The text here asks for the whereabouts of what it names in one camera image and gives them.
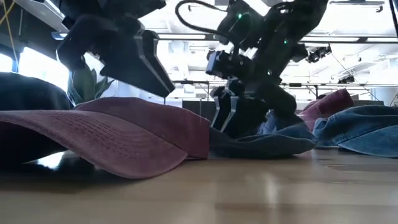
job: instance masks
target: wooden surface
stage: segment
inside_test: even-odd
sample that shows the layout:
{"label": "wooden surface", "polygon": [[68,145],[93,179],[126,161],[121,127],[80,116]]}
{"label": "wooden surface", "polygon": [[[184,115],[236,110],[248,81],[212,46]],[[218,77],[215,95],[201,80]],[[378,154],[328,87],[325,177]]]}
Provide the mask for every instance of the wooden surface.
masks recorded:
{"label": "wooden surface", "polygon": [[317,150],[284,160],[186,162],[141,181],[62,161],[47,161],[55,170],[29,164],[2,172],[0,223],[398,223],[394,159]]}

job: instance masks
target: yellow cable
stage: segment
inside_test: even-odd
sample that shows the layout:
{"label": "yellow cable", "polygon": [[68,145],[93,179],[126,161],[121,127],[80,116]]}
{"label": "yellow cable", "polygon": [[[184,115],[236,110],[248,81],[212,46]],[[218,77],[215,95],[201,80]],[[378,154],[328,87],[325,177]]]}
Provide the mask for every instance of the yellow cable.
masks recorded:
{"label": "yellow cable", "polygon": [[5,15],[0,19],[0,26],[1,24],[4,22],[4,20],[6,19],[6,16],[8,16],[8,14],[11,12],[11,9],[14,7],[15,2],[13,1],[10,5],[10,8],[7,10],[7,12],[5,13]]}
{"label": "yellow cable", "polygon": [[[9,10],[11,11],[12,7],[14,7],[14,1],[12,1],[12,4],[9,8]],[[17,62],[17,68],[19,68],[19,61],[17,58],[17,52],[15,51],[15,46],[14,46],[14,40],[12,39],[12,33],[11,33],[11,26],[10,26],[10,22],[8,20],[8,13],[10,11],[7,10],[7,6],[6,6],[6,2],[4,1],[2,4],[3,8],[4,8],[4,16],[6,17],[6,22],[7,22],[7,28],[8,28],[8,34],[10,35],[10,41],[11,41],[11,46],[12,46],[12,51],[14,52],[14,56],[15,56],[15,61]]]}

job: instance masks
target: cap brim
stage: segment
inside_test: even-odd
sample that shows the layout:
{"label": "cap brim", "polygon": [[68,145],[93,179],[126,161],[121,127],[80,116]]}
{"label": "cap brim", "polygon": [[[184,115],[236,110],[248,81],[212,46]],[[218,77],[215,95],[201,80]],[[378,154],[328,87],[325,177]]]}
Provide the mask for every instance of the cap brim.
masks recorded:
{"label": "cap brim", "polygon": [[370,156],[398,157],[398,126],[381,128],[338,144],[345,149]]}
{"label": "cap brim", "polygon": [[[1,111],[0,126],[2,123],[16,124],[21,133],[26,133],[24,129],[40,133],[49,141],[53,140],[99,168],[121,177],[154,177],[178,166],[188,156],[185,151],[149,131],[103,113]],[[0,134],[6,132],[7,128],[0,129]]]}

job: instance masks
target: black fabric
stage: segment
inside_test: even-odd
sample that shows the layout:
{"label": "black fabric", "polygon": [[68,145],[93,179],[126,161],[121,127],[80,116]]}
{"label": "black fabric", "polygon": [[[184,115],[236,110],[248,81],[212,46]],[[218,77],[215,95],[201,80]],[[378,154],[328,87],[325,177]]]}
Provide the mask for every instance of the black fabric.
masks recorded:
{"label": "black fabric", "polygon": [[51,83],[17,73],[0,72],[1,111],[70,110],[71,107],[67,94]]}

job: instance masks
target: bright window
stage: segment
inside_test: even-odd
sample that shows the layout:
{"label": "bright window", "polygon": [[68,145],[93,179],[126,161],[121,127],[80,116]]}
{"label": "bright window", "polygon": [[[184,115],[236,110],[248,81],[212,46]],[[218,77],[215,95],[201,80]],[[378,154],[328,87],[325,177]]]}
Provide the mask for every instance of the bright window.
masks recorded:
{"label": "bright window", "polygon": [[12,58],[0,54],[0,72],[11,72],[12,71]]}
{"label": "bright window", "polygon": [[60,62],[28,47],[21,53],[19,73],[52,83],[64,91],[68,89],[68,69]]}

